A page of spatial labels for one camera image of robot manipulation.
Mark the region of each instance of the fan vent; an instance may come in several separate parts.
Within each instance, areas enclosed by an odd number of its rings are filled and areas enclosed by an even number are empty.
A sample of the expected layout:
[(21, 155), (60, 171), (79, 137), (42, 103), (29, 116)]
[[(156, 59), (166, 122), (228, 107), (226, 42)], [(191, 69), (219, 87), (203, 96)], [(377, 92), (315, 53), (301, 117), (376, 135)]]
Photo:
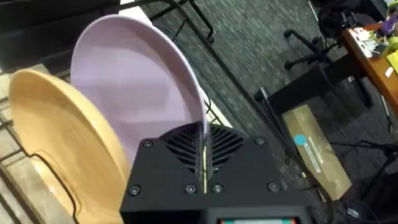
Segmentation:
[[(246, 136), (231, 128), (217, 124), (210, 125), (211, 131), (211, 165), (213, 172), (217, 172), (238, 150)], [(160, 137), (166, 142), (167, 148), (190, 170), (195, 173), (200, 162), (198, 155), (199, 126), (197, 123), (187, 124), (175, 128)]]

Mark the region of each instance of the brown cardboard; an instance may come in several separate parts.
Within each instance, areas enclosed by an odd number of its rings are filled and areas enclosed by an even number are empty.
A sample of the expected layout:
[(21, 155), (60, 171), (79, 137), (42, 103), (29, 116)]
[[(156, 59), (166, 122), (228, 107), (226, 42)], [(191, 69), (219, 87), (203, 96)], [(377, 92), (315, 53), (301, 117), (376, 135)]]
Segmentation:
[[(336, 157), (308, 105), (283, 114), (291, 137), (308, 169), (333, 200), (338, 200), (351, 187), (346, 172)], [(299, 141), (303, 135), (305, 143)]]

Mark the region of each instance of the chair base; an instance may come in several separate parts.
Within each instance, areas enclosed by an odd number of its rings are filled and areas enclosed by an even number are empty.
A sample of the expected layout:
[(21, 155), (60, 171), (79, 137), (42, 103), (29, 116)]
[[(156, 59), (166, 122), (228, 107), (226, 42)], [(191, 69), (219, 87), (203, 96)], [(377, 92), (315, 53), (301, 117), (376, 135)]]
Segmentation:
[(311, 41), (307, 40), (304, 36), (300, 35), (297, 31), (293, 29), (287, 29), (284, 32), (284, 37), (289, 38), (291, 35), (294, 35), (296, 38), (298, 38), (301, 43), (303, 43), (306, 47), (308, 47), (314, 54), (302, 57), (300, 59), (294, 60), (294, 61), (286, 61), (284, 67), (286, 70), (292, 69), (292, 67), (298, 63), (303, 63), (307, 62), (308, 64), (314, 62), (314, 61), (319, 61), (319, 62), (325, 62), (328, 64), (332, 64), (333, 61), (330, 59), (330, 57), (327, 56), (327, 53), (333, 48), (336, 47), (337, 44), (333, 44), (327, 48), (323, 48), (323, 41), (320, 37), (314, 37)]

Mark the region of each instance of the lavender plate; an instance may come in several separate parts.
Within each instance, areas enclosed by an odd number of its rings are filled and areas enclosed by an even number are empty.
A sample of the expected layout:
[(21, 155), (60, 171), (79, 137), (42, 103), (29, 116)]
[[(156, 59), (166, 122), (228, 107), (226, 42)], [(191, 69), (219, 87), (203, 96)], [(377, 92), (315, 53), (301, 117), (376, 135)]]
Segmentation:
[(144, 138), (196, 121), (207, 132), (192, 68), (147, 22), (111, 15), (90, 24), (74, 49), (71, 81), (104, 114), (131, 162)]

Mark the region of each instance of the black device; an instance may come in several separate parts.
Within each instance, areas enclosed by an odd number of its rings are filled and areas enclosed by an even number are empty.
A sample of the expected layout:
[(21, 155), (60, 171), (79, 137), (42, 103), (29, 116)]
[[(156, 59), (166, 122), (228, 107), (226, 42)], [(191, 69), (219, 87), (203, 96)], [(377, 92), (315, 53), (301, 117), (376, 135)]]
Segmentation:
[(201, 146), (193, 123), (141, 141), (120, 209), (124, 223), (313, 223), (312, 199), (280, 187), (264, 137), (216, 124), (209, 135)]

